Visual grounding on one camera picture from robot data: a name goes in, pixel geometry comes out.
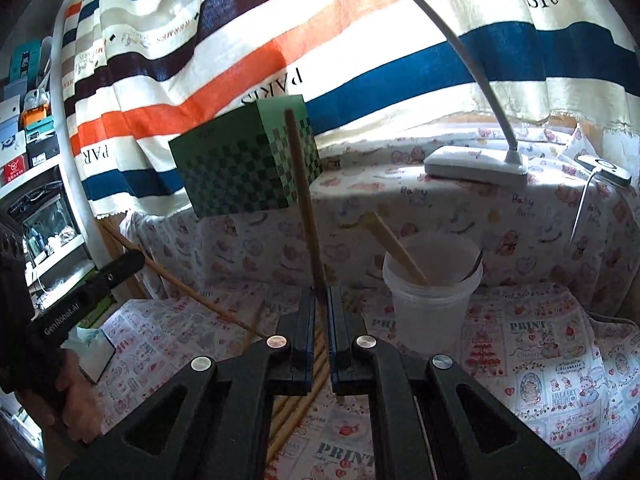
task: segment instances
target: checkered green box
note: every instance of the checkered green box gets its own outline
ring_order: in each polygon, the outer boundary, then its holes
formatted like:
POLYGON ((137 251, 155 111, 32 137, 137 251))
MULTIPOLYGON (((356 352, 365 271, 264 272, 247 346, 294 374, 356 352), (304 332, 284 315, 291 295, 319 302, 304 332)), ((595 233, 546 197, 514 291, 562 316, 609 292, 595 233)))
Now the checkered green box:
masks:
POLYGON ((300 95, 258 100, 169 142, 198 218, 288 207, 296 201, 284 110, 292 108, 309 183, 320 157, 300 95))

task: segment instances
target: shelf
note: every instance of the shelf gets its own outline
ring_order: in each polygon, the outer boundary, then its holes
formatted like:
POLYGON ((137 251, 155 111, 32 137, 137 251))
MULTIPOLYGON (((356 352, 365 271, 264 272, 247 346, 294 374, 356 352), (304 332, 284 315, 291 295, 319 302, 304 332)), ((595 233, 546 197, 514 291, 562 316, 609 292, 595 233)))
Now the shelf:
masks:
POLYGON ((0 187, 0 200, 2 200, 9 193, 15 191, 23 184, 26 184, 32 178, 43 174, 45 171, 55 168, 60 164, 60 155, 56 155, 49 160, 45 160, 41 164, 38 164, 35 168, 25 171, 21 176, 14 178, 11 182, 4 184, 0 187))
POLYGON ((66 256, 69 256, 69 254, 75 251, 82 244, 84 244, 84 238, 82 238, 82 235, 77 235, 73 240, 67 242, 65 245, 55 251, 51 256, 48 256, 45 260, 43 260, 41 264, 36 265, 33 269, 33 272, 31 273, 31 278, 27 275, 27 273, 25 273, 27 286, 31 286, 31 283, 42 277, 42 275, 51 267, 53 267, 56 263, 62 261, 66 256))
POLYGON ((71 276, 66 279, 66 282, 61 283, 55 289, 53 289, 47 297, 42 301, 42 308, 47 310, 57 300, 60 300, 67 294, 72 288, 74 288, 93 268, 94 263, 85 261, 82 266, 76 270, 71 276))

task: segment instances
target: striped curtain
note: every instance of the striped curtain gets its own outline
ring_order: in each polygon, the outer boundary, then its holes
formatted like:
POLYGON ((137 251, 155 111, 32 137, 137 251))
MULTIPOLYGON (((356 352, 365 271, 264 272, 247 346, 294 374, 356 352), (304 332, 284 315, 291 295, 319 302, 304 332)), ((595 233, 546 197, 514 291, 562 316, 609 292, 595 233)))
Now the striped curtain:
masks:
MULTIPOLYGON (((508 115, 640 128, 635 44, 608 0, 428 0, 508 115)), ((319 146, 490 113, 410 0, 71 0, 66 122, 96 216, 188 205, 168 141, 256 99, 302 94, 319 146)))

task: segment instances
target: plastic bucket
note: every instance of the plastic bucket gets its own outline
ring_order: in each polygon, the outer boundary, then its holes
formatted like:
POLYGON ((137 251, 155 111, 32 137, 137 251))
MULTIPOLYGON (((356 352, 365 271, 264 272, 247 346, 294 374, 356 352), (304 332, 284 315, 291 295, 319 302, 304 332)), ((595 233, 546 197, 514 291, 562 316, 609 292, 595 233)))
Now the plastic bucket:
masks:
POLYGON ((404 269, 387 253, 382 277, 391 290, 396 337, 420 354, 451 352, 461 337, 469 298, 482 279, 482 265, 473 268, 479 249, 468 238, 423 233, 400 240, 432 286, 411 283, 404 269))

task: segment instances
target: tablecloth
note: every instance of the tablecloth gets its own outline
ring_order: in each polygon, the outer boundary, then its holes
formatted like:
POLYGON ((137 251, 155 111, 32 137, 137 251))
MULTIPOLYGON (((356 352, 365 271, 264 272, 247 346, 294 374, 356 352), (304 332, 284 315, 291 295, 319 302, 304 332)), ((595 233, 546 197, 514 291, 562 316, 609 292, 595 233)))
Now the tablecloth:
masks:
MULTIPOLYGON (((626 190, 593 181, 569 243, 586 180, 574 158, 596 152, 579 127, 516 132, 530 158, 529 183, 518 191, 424 173, 424 157, 444 144, 505 149, 499 128, 448 126, 441 135, 421 130, 321 149, 325 170, 311 191, 328 281, 383 286, 377 242, 340 228, 374 210, 398 237, 429 230, 471 238, 484 248, 485 285, 561 283, 585 308, 615 314, 640 264, 637 181, 626 190)), ((312 283, 296 206, 204 219, 192 208, 169 217, 130 212, 121 230, 196 290, 229 278, 312 283)), ((143 281, 154 297, 180 295, 149 271, 143 281)))
MULTIPOLYGON (((225 283, 206 294, 273 333, 297 307, 300 288, 225 283)), ((369 333, 401 351, 394 308, 383 289, 344 289, 369 333)), ((110 430, 199 354, 216 360, 241 351, 244 331, 188 298, 132 300, 103 330, 116 346, 96 391, 110 430)), ((591 319, 561 285, 481 287, 472 296, 452 354, 462 367, 564 456, 583 479, 611 459, 638 421, 640 331, 629 323, 591 319)), ((327 384, 280 454, 268 480, 373 480, 366 397, 338 404, 327 384)))

